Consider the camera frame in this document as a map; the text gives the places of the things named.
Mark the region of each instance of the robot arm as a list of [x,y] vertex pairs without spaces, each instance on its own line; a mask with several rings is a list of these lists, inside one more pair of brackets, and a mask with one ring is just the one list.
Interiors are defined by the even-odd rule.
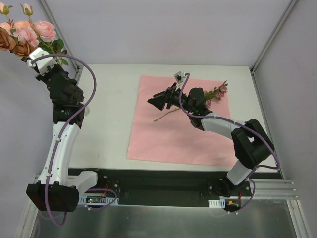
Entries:
[[[148,99],[148,102],[160,110],[163,110],[166,104],[167,109],[169,109],[172,105],[180,107],[179,84],[182,83],[184,77],[182,76],[182,73],[179,72],[175,74],[175,78],[178,85],[177,83],[174,83],[164,92],[155,94],[153,98]],[[213,188],[218,195],[230,197],[244,182],[252,170],[254,170],[260,162],[270,155],[270,151],[266,145],[264,145],[263,142],[252,133],[240,126],[237,126],[236,124],[217,118],[215,113],[208,110],[205,106],[206,99],[202,88],[192,88],[188,96],[186,94],[182,94],[181,102],[183,108],[192,113],[192,115],[215,117],[189,117],[191,124],[195,128],[221,134],[233,141],[237,162],[226,174],[223,180],[219,181],[216,187]],[[237,122],[257,132],[274,150],[272,142],[257,120],[251,119],[247,122]]]
[[[34,60],[48,54],[37,48],[29,56]],[[84,119],[84,111],[75,117],[67,125],[61,137],[58,137],[66,121],[83,106],[81,104],[84,100],[83,91],[77,86],[76,80],[68,78],[68,73],[53,57],[42,59],[36,65],[31,65],[29,60],[28,65],[39,73],[36,79],[44,82],[50,92],[50,99],[54,105],[54,126],[52,143],[44,168],[37,183],[29,184],[26,193],[39,210],[46,211],[44,188],[49,175],[51,177],[48,198],[51,210],[72,212],[77,207],[79,196],[97,184],[97,173],[93,171],[83,171],[74,179],[68,179],[67,176],[71,151]],[[60,142],[49,174],[49,163],[57,140]]]

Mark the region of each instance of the pink paper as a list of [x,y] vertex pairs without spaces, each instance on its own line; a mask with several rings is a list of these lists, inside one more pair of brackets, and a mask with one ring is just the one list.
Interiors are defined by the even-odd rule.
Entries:
[[[233,142],[219,134],[194,128],[182,110],[172,112],[159,121],[153,122],[176,107],[160,111],[147,100],[154,94],[165,91],[174,82],[174,78],[141,76],[127,158],[233,166],[236,160]],[[219,81],[190,79],[184,92],[188,94],[194,87],[209,91],[221,84],[222,82]],[[213,100],[210,110],[230,118],[227,95],[225,94],[221,101]]]

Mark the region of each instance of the gray wall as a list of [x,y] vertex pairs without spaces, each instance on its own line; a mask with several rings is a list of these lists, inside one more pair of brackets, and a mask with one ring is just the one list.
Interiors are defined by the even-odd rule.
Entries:
[[256,82],[287,179],[317,237],[317,1],[301,0],[256,71]]
[[[45,20],[36,0],[34,20]],[[11,18],[26,19],[20,1]],[[0,15],[0,22],[5,17]],[[35,72],[9,51],[0,51],[0,237],[11,238],[19,224],[27,201],[28,183],[34,181],[46,160],[53,131],[52,103],[45,85]]]
[[248,66],[289,1],[47,0],[87,63]]

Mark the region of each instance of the white tabletop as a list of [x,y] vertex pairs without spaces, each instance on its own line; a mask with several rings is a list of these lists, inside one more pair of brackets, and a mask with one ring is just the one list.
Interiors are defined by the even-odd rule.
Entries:
[[[175,73],[182,71],[189,72],[191,78],[227,80],[232,119],[247,121],[254,118],[264,127],[252,78],[249,68],[246,66],[92,64],[90,67],[97,78],[97,91],[88,106],[89,113],[85,116],[82,129],[76,139],[70,167],[186,171],[230,170],[229,167],[221,166],[161,163],[126,158],[141,75],[173,77]],[[87,100],[92,92],[93,80],[86,69],[83,71],[79,86],[84,90],[85,100]],[[270,156],[262,164],[275,166],[274,158]],[[266,168],[260,168],[259,171],[275,172]]]

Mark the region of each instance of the pink rose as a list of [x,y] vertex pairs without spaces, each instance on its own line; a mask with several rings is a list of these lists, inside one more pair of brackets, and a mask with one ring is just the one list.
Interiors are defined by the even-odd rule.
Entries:
[[0,23],[0,27],[3,28],[4,30],[6,30],[10,35],[10,30],[11,30],[11,26],[9,23],[4,22],[4,23]]
[[32,27],[30,26],[16,29],[13,35],[17,37],[19,41],[27,41],[30,43],[30,45],[34,47],[39,45],[39,41],[37,39],[38,36],[36,35],[35,31],[33,31]]
[[222,84],[219,87],[219,92],[217,93],[216,97],[218,100],[221,100],[221,98],[224,97],[224,94],[228,92],[227,86],[225,86],[226,84]]
[[55,27],[47,21],[38,21],[34,23],[36,31],[45,42],[51,42],[56,38]]
[[15,22],[15,24],[13,25],[14,29],[20,29],[22,27],[28,27],[31,26],[31,24],[28,21],[17,21]]

